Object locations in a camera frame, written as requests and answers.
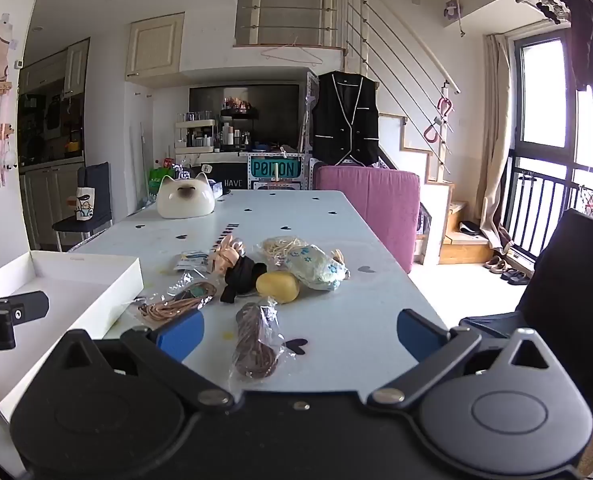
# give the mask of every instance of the black heart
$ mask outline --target black heart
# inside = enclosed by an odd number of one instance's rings
[[[291,339],[290,341],[283,343],[283,345],[296,355],[305,355],[305,350],[301,347],[307,345],[307,339]]]

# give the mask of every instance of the window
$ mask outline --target window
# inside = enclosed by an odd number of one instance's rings
[[[517,127],[503,225],[535,258],[563,212],[593,212],[593,94],[576,91],[569,29],[515,43]]]

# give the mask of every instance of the black chair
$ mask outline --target black chair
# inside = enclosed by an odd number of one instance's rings
[[[573,209],[563,214],[515,312],[465,317],[459,325],[488,337],[533,328],[593,413],[593,219]]]
[[[59,232],[82,233],[89,238],[104,224],[112,225],[112,200],[110,197],[110,164],[96,164],[79,168],[76,174],[78,187],[94,187],[94,212],[89,220],[77,220],[76,215],[68,216],[52,225],[56,231],[58,250],[62,251]]]

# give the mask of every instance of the chair back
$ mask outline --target chair back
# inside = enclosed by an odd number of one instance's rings
[[[539,332],[593,413],[593,218],[568,209],[517,310]]]
[[[78,187],[94,187],[93,219],[112,220],[112,198],[110,196],[110,163],[95,164],[79,168],[76,174]]]
[[[416,174],[363,166],[322,166],[315,182],[317,189],[343,192],[403,270],[410,272],[420,204]]]

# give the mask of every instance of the sandal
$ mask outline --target sandal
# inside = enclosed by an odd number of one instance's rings
[[[501,279],[505,280],[506,282],[512,277],[512,276],[516,276],[518,273],[520,273],[521,271],[518,269],[510,269],[510,270],[506,270],[502,275],[501,275]]]
[[[497,265],[500,262],[500,260],[500,256],[493,256],[493,259],[484,263],[483,267],[485,267],[486,269],[492,269],[495,265]]]
[[[525,272],[518,272],[508,280],[510,285],[528,285],[529,282],[530,278]]]
[[[501,260],[494,267],[490,268],[490,272],[493,274],[503,274],[506,270],[509,270],[510,266],[505,260]]]

